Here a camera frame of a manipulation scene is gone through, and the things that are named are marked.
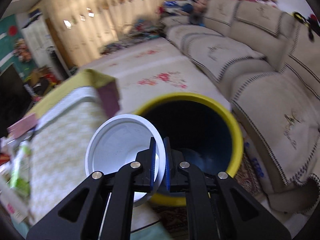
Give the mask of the black yellow plush toy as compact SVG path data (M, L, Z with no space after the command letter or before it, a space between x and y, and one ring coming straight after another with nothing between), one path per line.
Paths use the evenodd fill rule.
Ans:
M319 26L319 21L316 17L316 15L311 14L308 18L305 18L303 15L301 15L298 12L294 12L293 16L295 19L297 19L301 24L304 24L308 28L308 37L310 41L315 40L314 34L319 36L320 32L320 26Z

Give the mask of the yellow rimmed dark trash bin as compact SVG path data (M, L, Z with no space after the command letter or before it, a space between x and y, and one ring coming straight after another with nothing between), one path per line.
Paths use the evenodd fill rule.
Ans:
M203 172L237 174L244 155L240 126L226 107L196 93L169 93L139 106L134 114L155 126L170 147Z

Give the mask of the floral cream floor mat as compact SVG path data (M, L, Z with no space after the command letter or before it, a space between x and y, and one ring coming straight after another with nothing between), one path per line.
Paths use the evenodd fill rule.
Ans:
M118 114L134 113L150 100L177 92L201 94L231 109L210 79L164 38L102 56L80 69L92 69L116 79Z

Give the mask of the beige fabric sofa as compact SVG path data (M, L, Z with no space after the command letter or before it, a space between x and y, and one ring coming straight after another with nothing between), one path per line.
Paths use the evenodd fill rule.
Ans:
M319 37L266 4L210 0L203 25L161 19L167 39L231 103L272 209L319 203Z

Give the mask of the pink artificial flower bunch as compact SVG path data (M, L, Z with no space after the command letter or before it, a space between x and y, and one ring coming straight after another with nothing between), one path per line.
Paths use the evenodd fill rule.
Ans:
M23 38L19 38L16 40L14 45L14 55L20 62L27 63L31 61L31 52L29 51L27 44Z

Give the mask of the cream embroidered curtains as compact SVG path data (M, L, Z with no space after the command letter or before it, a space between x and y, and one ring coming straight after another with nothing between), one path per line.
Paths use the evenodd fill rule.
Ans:
M80 67L98 59L103 46L127 34L138 20L156 22L169 0L40 0L72 62Z

